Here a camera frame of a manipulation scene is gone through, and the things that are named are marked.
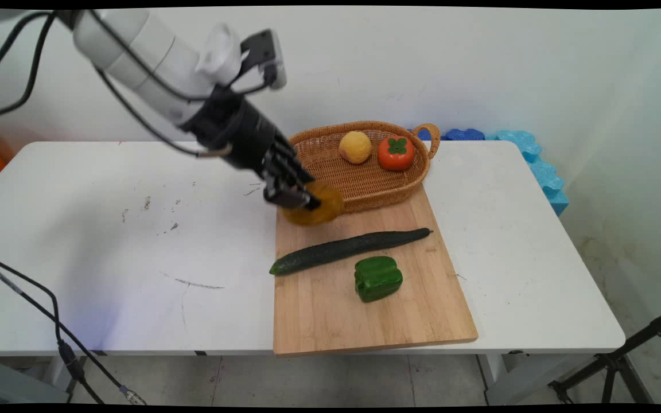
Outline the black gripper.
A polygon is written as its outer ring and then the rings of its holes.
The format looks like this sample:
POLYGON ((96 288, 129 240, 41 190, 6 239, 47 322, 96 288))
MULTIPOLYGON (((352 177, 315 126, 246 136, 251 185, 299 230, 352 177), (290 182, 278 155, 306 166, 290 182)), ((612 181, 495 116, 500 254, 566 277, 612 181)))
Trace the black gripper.
POLYGON ((228 87, 216 86, 210 98, 184 122, 186 133, 210 151, 231 151, 223 156, 229 165, 262 174, 264 199, 284 209, 315 210, 322 206, 309 190, 312 176, 297 159, 289 141, 246 97, 228 87), (272 165, 265 169, 265 155, 272 154, 272 165))

